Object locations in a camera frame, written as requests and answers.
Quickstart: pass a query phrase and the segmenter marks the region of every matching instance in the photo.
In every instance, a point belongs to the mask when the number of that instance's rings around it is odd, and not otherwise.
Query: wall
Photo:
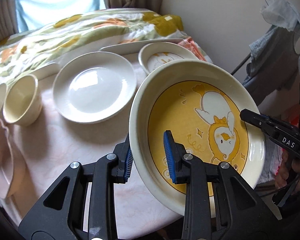
[[[300,10],[300,0],[288,1]],[[248,45],[270,27],[260,14],[262,5],[265,0],[163,0],[161,14],[181,16],[185,32],[216,65],[231,72],[250,52]],[[296,51],[300,52],[300,41],[297,45]],[[245,66],[235,74],[240,82],[245,76]],[[278,114],[283,108],[297,103],[298,81],[289,92],[274,92],[259,109]]]

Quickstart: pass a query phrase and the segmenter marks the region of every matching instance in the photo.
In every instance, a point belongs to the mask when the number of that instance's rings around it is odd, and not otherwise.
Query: yellow plate
[[[163,132],[207,163],[229,162],[255,187],[264,164],[264,136],[241,121],[258,108],[244,87],[221,68],[200,60],[164,64],[142,83],[132,104],[130,145],[138,172],[162,204],[184,214],[185,185],[169,177]],[[209,185],[211,214],[214,216]]]

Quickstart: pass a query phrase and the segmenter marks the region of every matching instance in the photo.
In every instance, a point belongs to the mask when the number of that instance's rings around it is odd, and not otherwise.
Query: sheer curtain
[[[19,32],[105,8],[103,0],[16,0]]]

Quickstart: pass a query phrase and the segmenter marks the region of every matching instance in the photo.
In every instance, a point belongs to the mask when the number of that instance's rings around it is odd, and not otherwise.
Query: duck illustration
[[[196,85],[192,88],[201,95],[201,109],[195,108],[197,114],[210,125],[208,141],[214,159],[226,161],[231,164],[239,151],[240,139],[234,128],[234,115],[224,98],[223,92],[205,92],[204,85]]]

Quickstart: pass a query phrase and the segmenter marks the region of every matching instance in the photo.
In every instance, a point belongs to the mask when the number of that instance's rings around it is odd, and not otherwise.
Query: white round plate
[[[264,164],[264,135],[241,121],[239,114],[245,108],[259,113],[245,88],[211,63],[181,59],[149,74],[132,103],[129,136],[139,175],[157,200],[184,215],[186,188],[170,179],[165,130],[203,161],[229,162],[255,187]],[[215,216],[212,187],[208,187]]]
[[[92,52],[60,70],[53,83],[53,100],[66,119],[97,123],[118,113],[132,98],[136,86],[128,60],[110,52]]]
[[[155,42],[144,46],[138,55],[143,70],[149,74],[167,62],[177,59],[198,59],[188,49],[171,42]]]

